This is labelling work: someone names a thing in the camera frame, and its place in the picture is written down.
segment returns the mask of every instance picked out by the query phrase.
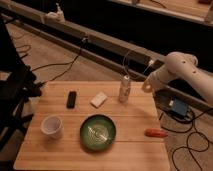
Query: orange-handled tool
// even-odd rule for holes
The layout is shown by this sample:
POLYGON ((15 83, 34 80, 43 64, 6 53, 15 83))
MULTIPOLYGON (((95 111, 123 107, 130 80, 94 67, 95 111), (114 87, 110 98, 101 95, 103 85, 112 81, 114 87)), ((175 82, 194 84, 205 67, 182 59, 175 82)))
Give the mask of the orange-handled tool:
POLYGON ((160 129, 149 128, 145 130, 145 135, 148 137, 164 138, 167 136, 167 133, 160 129))

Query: white mug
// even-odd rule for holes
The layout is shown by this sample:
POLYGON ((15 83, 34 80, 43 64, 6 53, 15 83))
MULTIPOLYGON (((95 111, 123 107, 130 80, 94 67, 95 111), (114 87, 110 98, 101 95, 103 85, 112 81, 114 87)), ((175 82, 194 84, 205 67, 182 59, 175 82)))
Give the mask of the white mug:
POLYGON ((41 131, 51 138, 61 138, 63 135, 62 120, 56 115, 47 116, 41 123, 41 131))

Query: remote control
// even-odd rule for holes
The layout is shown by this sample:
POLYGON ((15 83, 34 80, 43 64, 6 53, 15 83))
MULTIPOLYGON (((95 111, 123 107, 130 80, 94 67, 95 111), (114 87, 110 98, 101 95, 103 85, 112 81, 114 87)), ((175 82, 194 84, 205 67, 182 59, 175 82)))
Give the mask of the remote control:
POLYGON ((75 107, 76 91, 70 91, 67 98, 67 108, 75 107))

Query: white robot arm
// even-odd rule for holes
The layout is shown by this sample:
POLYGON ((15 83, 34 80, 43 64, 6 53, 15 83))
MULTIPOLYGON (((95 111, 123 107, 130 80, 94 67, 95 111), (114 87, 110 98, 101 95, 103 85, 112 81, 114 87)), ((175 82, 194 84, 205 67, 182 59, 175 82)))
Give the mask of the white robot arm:
POLYGON ((150 73, 142 90, 152 92, 163 89, 177 78, 188 82, 211 106, 213 106, 213 77, 198 69, 197 58, 190 54, 172 52, 165 57, 165 64, 150 73))

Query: wooden table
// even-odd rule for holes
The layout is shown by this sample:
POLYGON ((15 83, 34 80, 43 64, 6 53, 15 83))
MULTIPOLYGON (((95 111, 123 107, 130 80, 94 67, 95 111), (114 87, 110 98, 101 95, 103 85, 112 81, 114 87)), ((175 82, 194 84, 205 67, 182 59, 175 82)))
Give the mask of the wooden table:
POLYGON ((151 94, 133 82, 127 104, 118 102, 119 82, 49 82, 43 89, 37 111, 18 153, 17 170, 154 171, 170 170, 164 140, 144 136, 146 128, 160 128, 151 94), (70 90, 77 91, 76 106, 65 106, 70 90), (107 101, 96 109, 89 104, 100 91, 107 101), (117 135, 109 149, 88 153, 80 145, 79 129, 92 114, 105 114, 115 123, 117 135), (52 140, 40 131, 42 119, 62 118, 64 135, 52 140))

